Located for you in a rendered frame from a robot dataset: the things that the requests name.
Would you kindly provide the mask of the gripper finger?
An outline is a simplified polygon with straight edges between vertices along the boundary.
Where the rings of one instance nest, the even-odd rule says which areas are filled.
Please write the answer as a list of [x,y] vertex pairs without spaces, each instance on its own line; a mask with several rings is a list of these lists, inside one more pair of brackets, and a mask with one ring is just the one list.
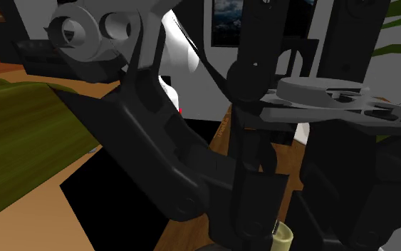
[[401,228],[401,128],[313,123],[290,251],[379,251]]
[[58,97],[167,218],[206,215],[209,237],[229,251],[271,251],[287,183],[269,130],[232,112],[230,149],[208,148],[178,113],[151,68],[127,73],[103,98]]

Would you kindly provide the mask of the brown wooden table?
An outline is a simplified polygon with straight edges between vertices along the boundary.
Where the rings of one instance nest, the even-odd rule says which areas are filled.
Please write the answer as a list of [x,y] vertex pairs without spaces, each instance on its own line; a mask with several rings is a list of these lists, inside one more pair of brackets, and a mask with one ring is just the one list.
[[[222,155],[228,153],[230,126],[231,109],[229,108],[209,144],[213,151]],[[294,140],[290,145],[274,144],[273,148],[276,151],[278,161],[276,172],[289,176],[278,212],[278,218],[283,222],[286,219],[292,192],[303,188],[299,173],[305,145]],[[186,222],[170,220],[153,251],[195,251],[213,243],[209,238],[208,229],[209,219],[206,215]]]

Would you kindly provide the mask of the black robot stand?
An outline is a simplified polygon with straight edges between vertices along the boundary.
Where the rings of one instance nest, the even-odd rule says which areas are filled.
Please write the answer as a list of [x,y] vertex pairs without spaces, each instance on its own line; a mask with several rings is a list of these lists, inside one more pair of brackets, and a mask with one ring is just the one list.
[[195,251],[208,245],[208,219],[168,220],[104,149],[60,188],[95,251]]

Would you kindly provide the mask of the cream cylindrical cup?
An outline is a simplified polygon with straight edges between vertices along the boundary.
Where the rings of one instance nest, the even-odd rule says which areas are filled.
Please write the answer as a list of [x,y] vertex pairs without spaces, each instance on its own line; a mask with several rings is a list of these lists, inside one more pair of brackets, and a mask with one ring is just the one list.
[[271,251],[289,251],[293,241],[293,232],[283,222],[279,221],[273,231]]

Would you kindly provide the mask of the black sofa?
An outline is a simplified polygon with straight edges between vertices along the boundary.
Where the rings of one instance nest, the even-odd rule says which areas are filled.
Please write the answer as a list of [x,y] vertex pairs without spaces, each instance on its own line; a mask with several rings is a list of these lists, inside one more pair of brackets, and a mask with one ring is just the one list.
[[28,75],[79,80],[49,40],[12,41]]

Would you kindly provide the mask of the dark framed wall picture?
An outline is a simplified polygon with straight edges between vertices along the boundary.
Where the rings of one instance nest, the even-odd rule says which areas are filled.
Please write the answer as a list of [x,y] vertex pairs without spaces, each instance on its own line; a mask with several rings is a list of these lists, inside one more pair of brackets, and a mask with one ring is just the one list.
[[[214,0],[212,7],[212,47],[239,46],[243,0]],[[305,38],[311,24],[315,0],[289,0],[283,35]]]

